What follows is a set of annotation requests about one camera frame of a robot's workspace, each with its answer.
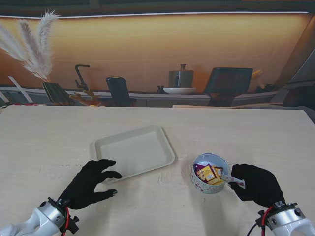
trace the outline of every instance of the black faucet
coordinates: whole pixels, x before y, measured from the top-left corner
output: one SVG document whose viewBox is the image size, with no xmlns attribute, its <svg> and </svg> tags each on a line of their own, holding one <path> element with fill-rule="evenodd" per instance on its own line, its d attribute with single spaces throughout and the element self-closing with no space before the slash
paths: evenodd
<svg viewBox="0 0 315 236">
<path fill-rule="evenodd" d="M 79 71 L 79 69 L 78 69 L 79 66 L 82 66 L 82 67 L 90 67 L 90 65 L 80 65 L 80 64 L 77 64 L 77 65 L 75 65 L 75 67 L 74 67 L 75 70 L 77 71 L 77 74 L 78 74 L 80 80 L 81 80 L 81 84 L 79 84 L 77 80 L 74 80 L 74 81 L 76 82 L 76 84 L 77 84 L 77 87 L 78 87 L 79 89 L 83 89 L 83 90 L 88 91 L 89 88 L 88 88 L 87 84 L 84 82 L 84 80 L 83 80 L 83 78 L 82 78 L 82 76 L 81 76 L 81 74 L 80 74 L 80 71 Z"/>
</svg>

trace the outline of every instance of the black glove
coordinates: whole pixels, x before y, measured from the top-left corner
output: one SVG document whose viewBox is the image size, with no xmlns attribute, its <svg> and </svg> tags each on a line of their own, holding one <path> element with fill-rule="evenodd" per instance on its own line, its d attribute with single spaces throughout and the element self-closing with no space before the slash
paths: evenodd
<svg viewBox="0 0 315 236">
<path fill-rule="evenodd" d="M 105 192 L 94 192 L 95 187 L 107 178 L 122 178 L 122 175 L 116 171 L 105 171 L 110 166 L 116 164 L 116 161 L 99 160 L 89 161 L 82 170 L 74 177 L 69 186 L 61 193 L 60 199 L 69 199 L 68 207 L 78 210 L 86 208 L 92 203 L 105 200 L 117 194 L 116 189 L 109 189 Z"/>
<path fill-rule="evenodd" d="M 270 171 L 253 165 L 236 164 L 232 168 L 231 175 L 245 181 L 245 189 L 237 183 L 230 183 L 231 188 L 242 201 L 253 200 L 267 208 L 278 201 L 284 203 L 284 194 L 276 177 Z"/>
</svg>

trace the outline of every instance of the table surface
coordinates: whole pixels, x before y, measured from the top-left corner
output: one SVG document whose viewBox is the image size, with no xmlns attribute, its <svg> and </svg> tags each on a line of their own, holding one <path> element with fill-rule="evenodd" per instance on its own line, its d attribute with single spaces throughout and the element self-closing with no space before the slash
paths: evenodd
<svg viewBox="0 0 315 236">
<path fill-rule="evenodd" d="M 57 198 L 90 160 L 92 140 L 150 124 L 163 127 L 175 162 L 99 184 L 97 191 L 118 194 L 71 210 L 80 219 L 77 236 L 246 235 L 263 207 L 240 201 L 227 186 L 198 192 L 190 169 L 205 152 L 270 170 L 286 201 L 315 222 L 315 126 L 303 111 L 11 106 L 0 114 L 0 228 Z"/>
</svg>

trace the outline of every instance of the pampas grass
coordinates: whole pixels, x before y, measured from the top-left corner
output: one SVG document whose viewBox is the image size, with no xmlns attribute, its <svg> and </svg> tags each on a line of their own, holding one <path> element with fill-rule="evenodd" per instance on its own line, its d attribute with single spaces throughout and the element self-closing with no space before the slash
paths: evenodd
<svg viewBox="0 0 315 236">
<path fill-rule="evenodd" d="M 52 71 L 52 53 L 49 36 L 52 24 L 58 15 L 46 12 L 40 18 L 36 34 L 33 34 L 27 20 L 18 20 L 19 33 L 24 46 L 0 24 L 0 47 L 11 57 L 22 62 L 25 69 L 45 82 L 50 82 Z"/>
</svg>

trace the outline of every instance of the wall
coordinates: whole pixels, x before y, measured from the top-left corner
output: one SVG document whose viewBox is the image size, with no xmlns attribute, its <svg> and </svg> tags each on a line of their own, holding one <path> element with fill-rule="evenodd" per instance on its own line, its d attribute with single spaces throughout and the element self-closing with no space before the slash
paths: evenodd
<svg viewBox="0 0 315 236">
<path fill-rule="evenodd" d="M 60 19 L 52 37 L 53 82 L 75 89 L 76 64 L 93 89 L 108 90 L 107 76 L 126 78 L 130 91 L 156 91 L 168 85 L 169 70 L 195 71 L 202 92 L 213 67 L 262 69 L 264 83 L 278 79 L 303 33 L 309 14 L 203 14 Z M 0 22 L 17 34 L 12 19 Z M 41 81 L 0 52 L 0 84 L 12 75 L 22 86 Z M 251 82 L 249 91 L 254 91 Z"/>
<path fill-rule="evenodd" d="M 289 82 L 293 76 L 300 70 L 300 68 L 304 65 L 306 60 L 309 58 L 311 53 L 315 48 L 315 16 L 311 18 L 308 25 L 306 26 L 299 42 L 297 43 L 294 51 L 292 52 L 289 60 L 287 61 L 283 71 L 281 72 L 279 78 L 275 82 L 275 84 L 279 87 L 284 86 L 287 82 Z M 314 79 L 314 72 L 307 71 L 313 70 L 314 67 L 310 66 L 310 64 L 304 65 L 303 73 L 299 74 L 299 79 L 297 80 L 309 80 Z"/>
</svg>

